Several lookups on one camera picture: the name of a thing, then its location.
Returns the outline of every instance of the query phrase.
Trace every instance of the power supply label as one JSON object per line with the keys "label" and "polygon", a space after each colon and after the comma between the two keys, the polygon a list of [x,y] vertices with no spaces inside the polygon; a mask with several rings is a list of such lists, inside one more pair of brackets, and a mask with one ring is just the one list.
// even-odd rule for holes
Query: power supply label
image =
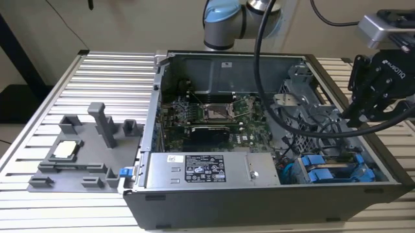
{"label": "power supply label", "polygon": [[187,155],[184,180],[192,182],[227,182],[223,155]]}

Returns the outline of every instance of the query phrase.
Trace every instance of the wall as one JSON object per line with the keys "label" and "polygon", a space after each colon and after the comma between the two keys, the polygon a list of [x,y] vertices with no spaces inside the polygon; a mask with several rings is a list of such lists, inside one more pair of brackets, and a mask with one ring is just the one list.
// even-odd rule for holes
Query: wall
{"label": "wall", "polygon": [[3,49],[0,48],[0,91],[9,84],[26,84],[26,82]]}
{"label": "wall", "polygon": [[[50,0],[91,50],[203,50],[204,0]],[[1,0],[0,13],[48,83],[84,45],[44,0]]]}
{"label": "wall", "polygon": [[[334,22],[359,21],[379,9],[415,8],[415,0],[315,0],[315,3],[322,15]],[[331,27],[319,20],[310,0],[299,0],[282,51],[348,58],[375,52],[356,37],[355,27]]]}

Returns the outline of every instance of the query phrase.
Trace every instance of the motherboard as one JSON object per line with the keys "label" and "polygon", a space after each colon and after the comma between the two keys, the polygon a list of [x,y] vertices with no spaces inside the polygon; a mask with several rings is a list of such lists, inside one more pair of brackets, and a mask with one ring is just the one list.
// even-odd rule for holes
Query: motherboard
{"label": "motherboard", "polygon": [[166,152],[275,151],[255,94],[210,97],[188,92],[164,103],[162,111]]}

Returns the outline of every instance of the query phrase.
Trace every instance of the slotted aluminum surface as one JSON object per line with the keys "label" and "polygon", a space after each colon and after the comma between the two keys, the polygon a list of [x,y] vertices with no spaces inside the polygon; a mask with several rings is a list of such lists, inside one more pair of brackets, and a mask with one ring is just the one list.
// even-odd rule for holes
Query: slotted aluminum surface
{"label": "slotted aluminum surface", "polygon": [[[91,52],[63,77],[62,89],[46,113],[23,131],[0,172],[0,230],[11,233],[143,232],[119,194],[28,193],[26,188],[44,159],[64,114],[78,114],[83,122],[91,101],[103,101],[116,122],[132,118],[144,123],[154,77],[151,54]],[[350,96],[351,65],[340,59],[319,59],[336,84]],[[414,126],[403,122],[378,133],[400,164],[415,178]],[[376,204],[346,223],[188,229],[187,232],[347,232],[414,233],[415,192],[388,204]]]}

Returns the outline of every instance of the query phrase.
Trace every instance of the black cable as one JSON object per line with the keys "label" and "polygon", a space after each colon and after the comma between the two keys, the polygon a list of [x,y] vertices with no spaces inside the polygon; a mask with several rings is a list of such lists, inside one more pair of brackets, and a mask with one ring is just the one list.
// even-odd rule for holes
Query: black cable
{"label": "black cable", "polygon": [[204,6],[204,8],[203,8],[203,18],[202,18],[202,24],[203,24],[203,28],[206,28],[206,16],[207,16],[207,7],[208,7],[208,2],[210,2],[210,0],[207,0],[207,2],[206,2],[206,6]]}
{"label": "black cable", "polygon": [[348,27],[348,26],[356,26],[359,24],[359,22],[350,22],[350,23],[334,23],[331,21],[328,21],[324,16],[320,14],[319,10],[318,10],[318,7],[316,7],[316,3],[314,2],[314,0],[310,0],[310,3],[311,3],[311,7],[312,7],[312,10],[314,12],[316,13],[319,19],[326,23],[328,24],[330,26],[334,26],[334,27]]}
{"label": "black cable", "polygon": [[11,142],[4,141],[4,140],[1,140],[1,139],[0,139],[0,142],[4,142],[5,144],[9,144],[9,145],[12,144]]}
{"label": "black cable", "polygon": [[[336,127],[338,127],[338,133],[342,133],[342,127],[340,127],[340,124],[338,123],[338,122],[335,122],[335,121],[332,121],[332,122],[328,122],[326,125],[323,125],[323,127],[322,127],[322,129],[320,129],[320,133],[322,132],[327,132],[327,128],[331,126],[331,125],[335,125]],[[328,155],[328,153],[326,152],[326,149],[334,149],[334,148],[336,148],[339,151],[340,151],[340,154],[339,155],[342,155],[342,145],[339,144],[339,141],[336,141],[336,145],[335,146],[322,146],[320,145],[320,138],[318,139],[318,147],[319,147],[319,150],[320,150],[320,152],[324,154],[324,155]]]}
{"label": "black cable", "polygon": [[83,41],[83,39],[79,37],[79,35],[75,33],[75,31],[72,30],[72,28],[70,27],[70,25],[67,24],[64,18],[62,17],[62,15],[59,14],[58,10],[55,9],[55,7],[52,6],[51,2],[48,0],[46,0],[46,2],[50,4],[50,6],[52,7],[55,13],[58,14],[59,18],[62,19],[62,21],[64,22],[67,28],[71,30],[71,32],[74,33],[74,35],[78,37],[78,39],[80,40],[80,42],[83,42],[84,46],[87,47],[87,49],[90,50],[90,47],[87,46],[86,42]]}
{"label": "black cable", "polygon": [[292,135],[292,142],[291,142],[291,144],[287,143],[288,149],[284,151],[283,155],[280,156],[282,158],[286,156],[286,154],[288,153],[290,150],[292,150],[292,152],[294,152],[295,143],[296,143],[296,136]]}
{"label": "black cable", "polygon": [[382,130],[390,128],[391,126],[396,125],[399,122],[404,121],[408,117],[411,117],[415,113],[415,104],[410,107],[410,109],[407,111],[404,111],[400,115],[395,116],[391,120],[383,122],[382,124],[379,124],[376,126],[364,128],[362,130],[350,131],[350,132],[343,132],[343,133],[307,132],[307,131],[299,130],[296,128],[292,128],[291,126],[288,126],[286,124],[286,122],[278,117],[278,115],[275,114],[275,112],[271,108],[271,104],[270,104],[270,101],[267,99],[267,95],[266,95],[264,88],[262,85],[260,73],[259,73],[259,55],[260,55],[262,38],[264,36],[268,16],[270,16],[271,9],[272,9],[272,6],[275,4],[275,1],[276,0],[270,1],[268,6],[267,6],[267,10],[264,12],[262,22],[259,25],[259,31],[258,31],[258,36],[256,36],[256,40],[255,40],[255,48],[254,48],[254,78],[255,78],[255,85],[258,88],[258,95],[259,95],[260,100],[264,104],[264,108],[266,108],[272,120],[279,124],[279,126],[284,130],[291,132],[292,134],[299,134],[299,135],[303,135],[307,137],[344,138],[344,137],[356,137],[356,136],[366,135],[368,133],[375,133],[378,131],[382,131]]}

